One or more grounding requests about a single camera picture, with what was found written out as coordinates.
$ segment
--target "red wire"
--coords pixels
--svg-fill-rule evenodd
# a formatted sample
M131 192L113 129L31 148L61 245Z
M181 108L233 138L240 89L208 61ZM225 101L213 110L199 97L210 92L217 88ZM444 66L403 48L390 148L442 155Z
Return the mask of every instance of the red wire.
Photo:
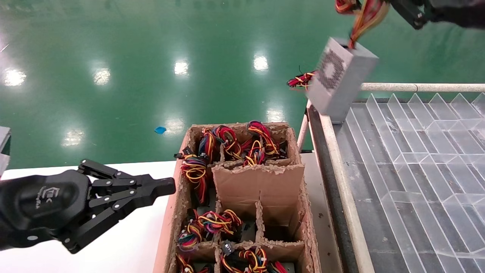
M275 266L281 273L287 273L285 267L280 262L276 262Z

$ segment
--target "black connector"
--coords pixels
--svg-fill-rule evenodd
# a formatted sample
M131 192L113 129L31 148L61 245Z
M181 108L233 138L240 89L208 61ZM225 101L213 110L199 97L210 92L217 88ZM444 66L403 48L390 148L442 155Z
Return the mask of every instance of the black connector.
M206 153L204 152L200 153L199 157L203 158L206 161L206 163L209 163L209 156Z
M234 248L229 240L225 240L221 243L221 249L226 256L229 256L234 252Z
M189 155L189 154L194 154L192 152L192 149L189 148L189 146L185 147L183 150L182 150L183 154L184 155Z
M390 0L390 3L397 13L414 29L421 29L428 22L428 18L412 0Z

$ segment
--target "white table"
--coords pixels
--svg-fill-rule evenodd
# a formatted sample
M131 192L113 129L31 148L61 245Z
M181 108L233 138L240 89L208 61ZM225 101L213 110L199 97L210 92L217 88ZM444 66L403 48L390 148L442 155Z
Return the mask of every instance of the white table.
M155 179L171 177L175 161L108 165L132 175L150 174ZM8 170L2 180L34 174L51 175L72 167ZM155 262L168 197L139 208L77 254L60 242L47 241L31 248L0 252L2 273L151 273Z

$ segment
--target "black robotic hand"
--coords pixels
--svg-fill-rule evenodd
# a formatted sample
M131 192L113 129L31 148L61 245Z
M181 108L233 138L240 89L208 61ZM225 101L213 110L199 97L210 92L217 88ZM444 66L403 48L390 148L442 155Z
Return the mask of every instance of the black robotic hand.
M173 193L173 178L132 176L87 159L77 171L0 181L0 250L55 239L74 254L135 209Z
M485 0L429 0L430 20L465 28L485 28Z
M428 21L485 29L485 0L385 0L415 29Z

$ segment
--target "green epoxy floor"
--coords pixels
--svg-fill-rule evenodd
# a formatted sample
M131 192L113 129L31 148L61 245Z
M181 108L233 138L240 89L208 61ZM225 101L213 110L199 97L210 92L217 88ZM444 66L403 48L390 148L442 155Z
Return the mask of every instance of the green epoxy floor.
M0 0L9 168L172 160L194 123L299 128L285 83L352 22L331 0ZM360 42L381 59L371 82L484 82L485 32L391 11Z

